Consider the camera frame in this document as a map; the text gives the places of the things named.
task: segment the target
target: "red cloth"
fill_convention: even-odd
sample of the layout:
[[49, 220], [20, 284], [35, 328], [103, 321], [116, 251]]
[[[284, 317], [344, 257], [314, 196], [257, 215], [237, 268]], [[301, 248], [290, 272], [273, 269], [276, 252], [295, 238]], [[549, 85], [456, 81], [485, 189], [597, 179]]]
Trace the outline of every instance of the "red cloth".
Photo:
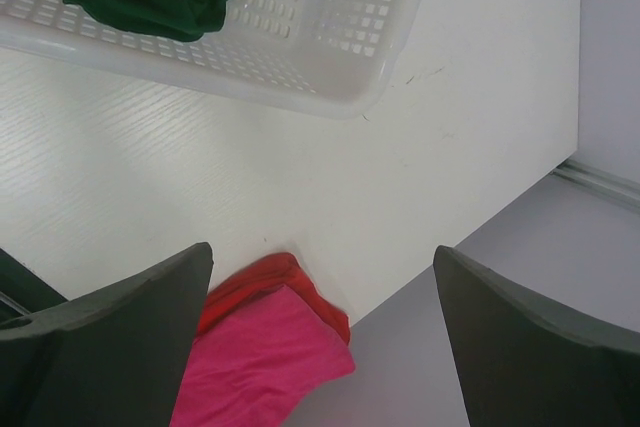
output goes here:
[[313, 282], [300, 268], [293, 254], [286, 252], [258, 260], [209, 292], [198, 323], [198, 335], [209, 331], [256, 294], [281, 285], [289, 286], [318, 317], [335, 329], [345, 343], [349, 343], [351, 331], [347, 314], [318, 294]]
[[196, 339], [171, 427], [277, 427], [309, 392], [354, 369], [338, 333], [280, 286]]

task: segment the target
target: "laundry basket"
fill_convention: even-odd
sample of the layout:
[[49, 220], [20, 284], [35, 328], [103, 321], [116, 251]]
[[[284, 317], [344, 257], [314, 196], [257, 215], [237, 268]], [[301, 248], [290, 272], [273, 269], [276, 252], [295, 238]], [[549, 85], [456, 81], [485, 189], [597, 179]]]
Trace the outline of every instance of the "laundry basket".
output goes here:
[[0, 46], [118, 74], [349, 118], [375, 103], [420, 0], [231, 0], [182, 43], [101, 25], [62, 0], [0, 0]]

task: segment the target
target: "pink towel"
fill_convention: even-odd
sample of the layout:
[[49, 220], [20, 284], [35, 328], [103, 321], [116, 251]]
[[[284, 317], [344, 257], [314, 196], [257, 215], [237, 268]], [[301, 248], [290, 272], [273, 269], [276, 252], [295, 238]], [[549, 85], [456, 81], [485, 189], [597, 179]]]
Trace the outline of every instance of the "pink towel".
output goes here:
[[354, 369], [336, 331], [282, 286], [196, 340], [171, 427], [278, 426], [315, 387]]

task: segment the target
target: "table surface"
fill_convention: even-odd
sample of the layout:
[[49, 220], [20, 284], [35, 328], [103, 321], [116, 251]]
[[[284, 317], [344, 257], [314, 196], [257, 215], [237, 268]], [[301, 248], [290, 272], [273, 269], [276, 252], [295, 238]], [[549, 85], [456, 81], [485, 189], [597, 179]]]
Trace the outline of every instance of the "table surface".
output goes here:
[[0, 50], [2, 247], [67, 297], [289, 250], [358, 321], [577, 145], [580, 0], [423, 0], [337, 122]]

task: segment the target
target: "white table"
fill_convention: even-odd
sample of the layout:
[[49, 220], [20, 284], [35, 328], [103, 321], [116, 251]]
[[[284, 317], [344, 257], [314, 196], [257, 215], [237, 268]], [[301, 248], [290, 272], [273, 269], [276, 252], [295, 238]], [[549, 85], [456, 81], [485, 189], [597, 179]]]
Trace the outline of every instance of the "white table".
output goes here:
[[358, 321], [577, 144], [580, 0], [423, 0], [336, 122], [0, 50], [0, 242], [76, 297], [196, 241], [295, 253]]

